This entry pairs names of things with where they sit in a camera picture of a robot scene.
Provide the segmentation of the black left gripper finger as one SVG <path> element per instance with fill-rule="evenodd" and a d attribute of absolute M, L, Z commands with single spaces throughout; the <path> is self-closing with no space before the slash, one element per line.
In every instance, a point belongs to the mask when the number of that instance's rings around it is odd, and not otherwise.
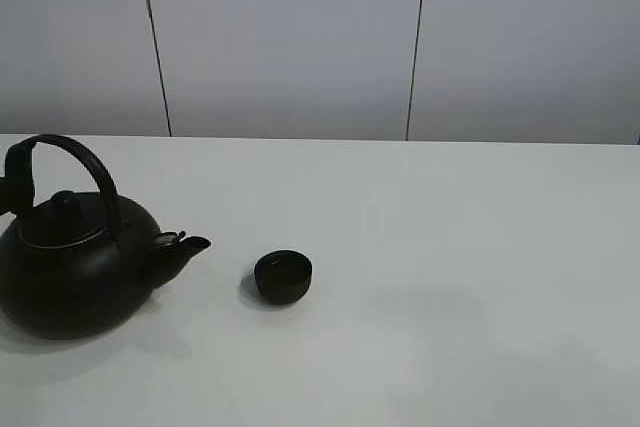
<path fill-rule="evenodd" d="M 11 146 L 5 156 L 1 177 L 1 214 L 24 215 L 33 207 L 35 186 L 32 151 L 35 141 L 22 141 Z"/>

